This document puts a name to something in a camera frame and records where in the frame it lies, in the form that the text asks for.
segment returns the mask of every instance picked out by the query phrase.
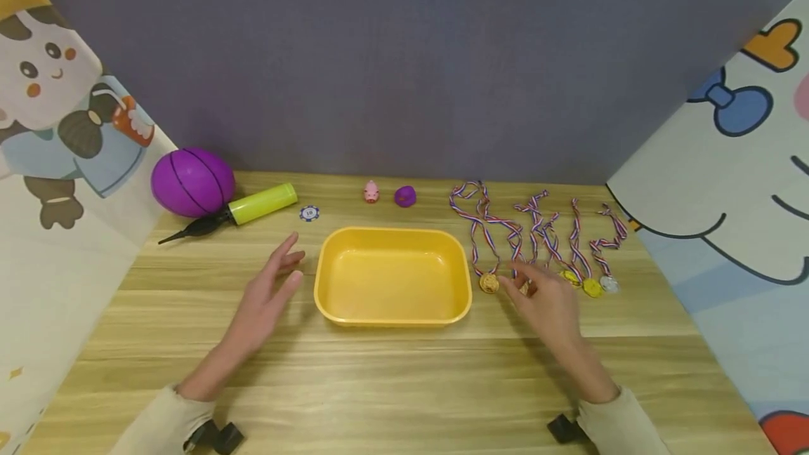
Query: yellow container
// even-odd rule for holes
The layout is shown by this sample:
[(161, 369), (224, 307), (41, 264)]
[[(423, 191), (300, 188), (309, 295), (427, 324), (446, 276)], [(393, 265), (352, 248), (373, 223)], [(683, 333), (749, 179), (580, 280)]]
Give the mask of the yellow container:
[(343, 326), (457, 322), (472, 305), (463, 247), (440, 230), (341, 228), (320, 249), (315, 304)]

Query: medal ribbon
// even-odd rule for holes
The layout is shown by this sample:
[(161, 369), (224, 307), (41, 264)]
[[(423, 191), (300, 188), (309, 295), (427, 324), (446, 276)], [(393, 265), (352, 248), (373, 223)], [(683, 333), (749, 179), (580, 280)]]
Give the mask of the medal ribbon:
[[(472, 187), (473, 189), (464, 194), (467, 190), (467, 187)], [(460, 197), (462, 199), (472, 199), (474, 194), (480, 193), (480, 198), (478, 199), (478, 203), (475, 205), (475, 211), (477, 211), (477, 215), (473, 215), (460, 209), (456, 204), (456, 197)], [(508, 236), (508, 243), (511, 246), (512, 254), (511, 259), (516, 260), (518, 258), (522, 258), (522, 226), (518, 225), (516, 222), (511, 220), (504, 220), (502, 218), (493, 216), (489, 214), (489, 204), (491, 200), (489, 199), (489, 190), (486, 188), (486, 185), (481, 180), (480, 182), (464, 182), (463, 185), (460, 187), (455, 187), (450, 193), (450, 207), (462, 218), (469, 220), (472, 222), (472, 227), (470, 228), (470, 235), (472, 237), (472, 266), (475, 270), (475, 274), (478, 276), (483, 276), (483, 271), (478, 269), (478, 243), (475, 243), (475, 232), (478, 231), (478, 228), (483, 229), (483, 236), (486, 240), (486, 244), (489, 245), (494, 257), (497, 259), (494, 268), (489, 270), (489, 274), (494, 274), (497, 268), (500, 267), (500, 255), (497, 254), (496, 249), (494, 247), (494, 240), (492, 239), (489, 230), (486, 228), (486, 223), (497, 223), (503, 225), (504, 227), (508, 228), (511, 231)]]
[[(485, 204), (483, 204), (484, 220), (489, 223), (500, 224), (511, 231), (507, 237), (508, 244), (511, 246), (511, 262), (515, 262), (517, 259), (522, 260), (522, 226), (514, 220), (504, 220), (502, 218), (489, 215), (489, 203), (491, 202), (491, 199), (489, 199), (489, 189), (486, 188), (486, 185), (482, 180), (479, 183), (480, 190), (483, 192), (483, 198), (478, 200), (478, 214), (481, 214), (480, 202), (485, 199)], [(516, 277), (516, 274), (517, 273), (515, 271), (512, 271), (512, 275)]]
[(603, 216), (609, 216), (612, 219), (612, 225), (615, 227), (616, 236), (612, 241), (607, 239), (598, 239), (596, 241), (590, 241), (590, 250), (593, 254), (593, 259), (599, 265), (601, 265), (601, 270), (605, 273), (605, 276), (612, 277), (612, 271), (609, 268), (609, 264), (607, 263), (607, 259), (603, 258), (603, 253), (601, 251), (602, 248), (621, 248), (621, 242), (626, 239), (628, 232), (626, 231), (626, 226), (624, 223), (619, 220), (615, 214), (613, 214), (612, 209), (607, 204), (602, 204), (605, 209), (603, 211), (596, 211), (597, 214)]
[(565, 259), (561, 256), (561, 253), (559, 253), (559, 237), (555, 235), (555, 231), (553, 230), (553, 222), (556, 221), (558, 217), (559, 213), (555, 212), (553, 216), (551, 216), (550, 221), (542, 226), (542, 229), (539, 231), (539, 235), (542, 236), (542, 242), (545, 243), (545, 247), (548, 248), (548, 252), (551, 253), (551, 258), (555, 259), (559, 265), (569, 269), (570, 272), (576, 276), (576, 280), (580, 284), (584, 283), (584, 279), (581, 278), (581, 273), (579, 272), (579, 269), (576, 268), (576, 265), (574, 263), (566, 263)]
[(528, 204), (525, 206), (521, 206), (520, 204), (515, 204), (514, 209), (517, 211), (527, 212), (531, 214), (531, 232), (528, 232), (528, 237), (531, 238), (531, 247), (533, 250), (531, 263), (536, 263), (539, 257), (539, 243), (537, 242), (537, 234), (539, 233), (539, 228), (542, 226), (542, 222), (544, 221), (544, 217), (542, 213), (539, 212), (539, 200), (543, 197), (548, 196), (548, 190), (542, 190), (541, 193), (533, 195), (531, 199), (528, 200)]
[(579, 250), (579, 235), (581, 233), (581, 214), (579, 214), (579, 200), (572, 199), (570, 201), (570, 205), (573, 206), (573, 232), (570, 233), (570, 251), (572, 255), (570, 257), (570, 263), (575, 264), (576, 260), (579, 260), (581, 265), (584, 266), (584, 271), (587, 274), (587, 278), (592, 278), (593, 271), (590, 269), (590, 264), (587, 263), (587, 259), (584, 257), (584, 254), (581, 254)]

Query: purple basketball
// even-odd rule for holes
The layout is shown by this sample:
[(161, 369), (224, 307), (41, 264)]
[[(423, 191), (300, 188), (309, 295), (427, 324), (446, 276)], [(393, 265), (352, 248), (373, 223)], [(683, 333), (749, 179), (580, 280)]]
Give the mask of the purple basketball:
[(152, 194), (165, 209), (198, 218), (222, 209), (233, 199), (233, 169), (214, 153), (184, 147), (167, 153), (152, 172)]

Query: left hand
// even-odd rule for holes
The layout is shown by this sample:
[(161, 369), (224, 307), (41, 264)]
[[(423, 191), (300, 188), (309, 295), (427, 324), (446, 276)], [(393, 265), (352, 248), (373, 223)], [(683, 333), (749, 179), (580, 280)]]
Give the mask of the left hand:
[[(244, 296), (222, 341), (222, 345), (243, 358), (257, 352), (271, 336), (284, 307), (303, 281), (303, 273), (294, 268), (305, 254), (302, 251), (289, 253), (297, 241), (298, 233), (292, 232), (273, 251), (264, 268), (244, 290)], [(289, 271), (291, 274), (287, 280), (273, 291), (276, 276)]]

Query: cartoon eye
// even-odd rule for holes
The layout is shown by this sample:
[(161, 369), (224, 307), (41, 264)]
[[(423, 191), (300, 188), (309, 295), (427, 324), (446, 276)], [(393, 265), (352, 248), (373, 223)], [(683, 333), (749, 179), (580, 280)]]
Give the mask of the cartoon eye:
[(31, 62), (20, 62), (20, 72), (22, 72), (23, 76), (31, 79), (39, 76), (39, 71)]
[(46, 44), (46, 52), (48, 53), (49, 57), (52, 57), (52, 59), (62, 57), (62, 50), (59, 49), (59, 46), (53, 44), (53, 42)]

